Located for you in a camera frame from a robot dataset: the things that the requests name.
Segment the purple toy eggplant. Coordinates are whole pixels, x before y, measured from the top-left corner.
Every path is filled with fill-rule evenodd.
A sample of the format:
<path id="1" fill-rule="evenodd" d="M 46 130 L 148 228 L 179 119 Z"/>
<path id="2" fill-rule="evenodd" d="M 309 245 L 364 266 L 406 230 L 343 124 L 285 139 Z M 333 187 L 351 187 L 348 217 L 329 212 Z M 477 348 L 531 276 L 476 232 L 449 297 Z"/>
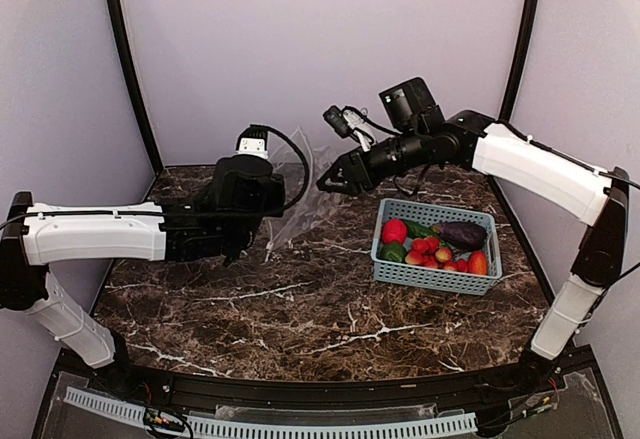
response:
<path id="1" fill-rule="evenodd" d="M 442 222 L 435 224 L 432 230 L 442 240 L 462 251 L 479 250 L 487 239 L 486 229 L 473 222 Z"/>

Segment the clear zip top bag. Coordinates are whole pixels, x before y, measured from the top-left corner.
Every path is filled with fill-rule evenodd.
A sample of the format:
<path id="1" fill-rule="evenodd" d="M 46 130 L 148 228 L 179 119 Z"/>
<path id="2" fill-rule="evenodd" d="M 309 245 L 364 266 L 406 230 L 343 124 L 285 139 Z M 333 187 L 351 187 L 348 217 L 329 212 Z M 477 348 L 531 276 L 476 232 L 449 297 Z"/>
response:
<path id="1" fill-rule="evenodd" d="M 300 189 L 303 189 L 304 194 L 281 218 L 265 220 L 269 235 L 265 261 L 273 258 L 278 249 L 292 248 L 293 240 L 298 236 L 327 223 L 342 200 L 341 196 L 322 192 L 316 186 L 316 181 L 338 158 L 338 152 L 327 145 L 314 146 L 300 127 L 290 134 L 289 139 L 301 150 L 309 165 L 309 184 L 304 185 L 303 164 L 288 145 L 282 145 L 270 154 L 274 171 L 284 178 L 286 201 L 291 201 Z"/>

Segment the red lychee bunch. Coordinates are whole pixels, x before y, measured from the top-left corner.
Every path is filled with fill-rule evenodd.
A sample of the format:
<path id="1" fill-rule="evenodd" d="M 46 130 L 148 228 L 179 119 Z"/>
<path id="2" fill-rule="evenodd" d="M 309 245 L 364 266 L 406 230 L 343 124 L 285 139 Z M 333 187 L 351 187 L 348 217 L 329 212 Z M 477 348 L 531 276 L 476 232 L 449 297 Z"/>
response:
<path id="1" fill-rule="evenodd" d="M 466 273 L 468 261 L 436 237 L 413 239 L 404 258 L 408 265 Z"/>

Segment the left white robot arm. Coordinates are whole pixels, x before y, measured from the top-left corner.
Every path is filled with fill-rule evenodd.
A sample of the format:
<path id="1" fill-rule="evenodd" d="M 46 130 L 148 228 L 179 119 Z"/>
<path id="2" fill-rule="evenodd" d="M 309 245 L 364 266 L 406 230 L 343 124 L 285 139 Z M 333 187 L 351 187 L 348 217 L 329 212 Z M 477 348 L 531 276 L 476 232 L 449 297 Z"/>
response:
<path id="1" fill-rule="evenodd" d="M 126 344 L 96 322 L 54 277 L 54 262 L 139 259 L 227 263 L 248 249 L 265 217 L 284 212 L 285 183 L 264 158 L 219 160 L 211 181 L 182 201 L 87 208 L 34 203 L 15 195 L 1 226 L 1 306 L 34 317 L 120 395 L 141 386 Z"/>

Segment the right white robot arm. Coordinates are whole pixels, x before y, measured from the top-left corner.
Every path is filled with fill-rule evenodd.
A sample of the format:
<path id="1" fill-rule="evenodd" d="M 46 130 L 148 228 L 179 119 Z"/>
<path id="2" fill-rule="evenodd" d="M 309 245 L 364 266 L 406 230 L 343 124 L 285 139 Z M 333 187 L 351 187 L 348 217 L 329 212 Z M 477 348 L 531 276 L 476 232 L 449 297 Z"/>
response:
<path id="1" fill-rule="evenodd" d="M 586 164 L 475 111 L 447 119 L 421 77 L 379 97 L 395 134 L 341 155 L 317 181 L 319 190 L 357 196 L 412 168 L 452 164 L 518 185 L 586 225 L 569 277 L 527 347 L 531 355 L 510 372 L 517 391 L 534 391 L 549 375 L 547 361 L 560 355 L 605 292 L 625 275 L 627 172 Z"/>

